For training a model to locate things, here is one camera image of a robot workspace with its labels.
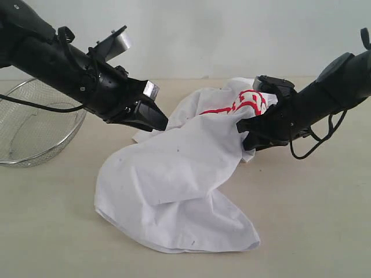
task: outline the red graphic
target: red graphic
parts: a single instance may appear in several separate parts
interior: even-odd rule
[[[252,97],[252,100],[245,101],[245,99],[246,99],[246,97],[244,96],[245,93],[255,93],[255,94],[248,95],[248,97],[250,97],[250,98]],[[260,107],[258,107],[258,96],[260,98],[259,100],[261,101]],[[239,100],[240,104],[238,105],[237,108],[236,108],[236,101],[235,101],[233,103],[232,107],[225,107],[225,108],[215,109],[215,110],[207,110],[207,111],[202,112],[200,115],[208,114],[208,113],[223,113],[223,112],[226,112],[228,114],[229,112],[231,112],[231,111],[235,112],[235,111],[241,109],[242,107],[251,106],[255,111],[255,115],[259,116],[259,115],[261,115],[263,105],[265,105],[265,109],[267,109],[267,102],[265,101],[265,98],[263,97],[263,95],[260,92],[255,91],[255,90],[246,90],[246,91],[240,92],[240,94],[238,96],[238,100]]]

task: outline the basket rim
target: basket rim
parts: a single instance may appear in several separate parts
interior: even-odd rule
[[[10,95],[11,93],[13,93],[15,90],[17,90],[19,87],[22,87],[22,86],[24,86],[25,84],[28,84],[28,83],[33,82],[33,81],[40,81],[40,80],[37,79],[37,78],[30,78],[29,80],[26,80],[26,81],[24,81],[24,82],[22,82],[22,83],[19,83],[17,86],[15,86],[14,88],[10,89],[10,90],[9,90],[8,92],[6,92],[4,95],[5,95],[5,96],[8,96],[8,95]],[[82,122],[85,120],[85,117],[86,117],[87,111],[84,110],[84,111],[82,111],[82,113],[83,113],[83,115],[82,115],[82,117],[81,117],[81,120],[79,120],[79,121],[76,123],[76,125],[74,126],[74,128],[71,129],[71,131],[70,131],[70,132],[69,132],[65,137],[63,137],[62,140],[60,140],[57,144],[55,144],[54,146],[50,147],[49,149],[47,149],[47,150],[45,150],[45,151],[43,151],[43,152],[41,152],[41,153],[38,153],[38,154],[36,154],[36,155],[32,155],[32,156],[27,157],[27,158],[22,158],[22,159],[17,159],[17,160],[9,160],[9,161],[0,160],[0,165],[11,165],[11,164],[24,163],[24,162],[26,162],[26,161],[28,161],[28,160],[38,158],[38,157],[40,157],[40,156],[42,156],[42,155],[48,153],[49,151],[55,149],[55,148],[58,147],[60,144],[62,144],[65,140],[67,140],[67,138],[68,138],[69,136],[71,136],[71,134],[72,134],[74,131],[76,131],[77,128],[79,128],[79,126],[80,126],[80,125],[82,124]]]

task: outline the white wall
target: white wall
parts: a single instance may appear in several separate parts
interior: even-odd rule
[[[112,64],[134,78],[317,75],[340,54],[361,52],[359,29],[371,28],[370,0],[26,2],[54,28],[69,26],[83,50],[128,25],[134,47]]]

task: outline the beige table surface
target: beige table surface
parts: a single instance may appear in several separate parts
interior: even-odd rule
[[[311,81],[292,78],[298,89]],[[169,115],[200,87],[223,80],[156,81]],[[14,82],[1,82],[1,91]],[[0,167],[0,277],[371,277],[371,101],[304,161],[289,148],[259,152],[221,187],[262,239],[246,253],[169,255],[145,248],[94,211],[105,159],[135,129],[89,115],[47,164]],[[313,140],[296,142],[303,153]]]

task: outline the metal basket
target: metal basket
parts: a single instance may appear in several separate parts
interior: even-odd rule
[[[53,108],[80,105],[35,78],[6,95]],[[85,116],[83,109],[61,114],[0,100],[0,166],[32,167],[47,162],[75,137]]]

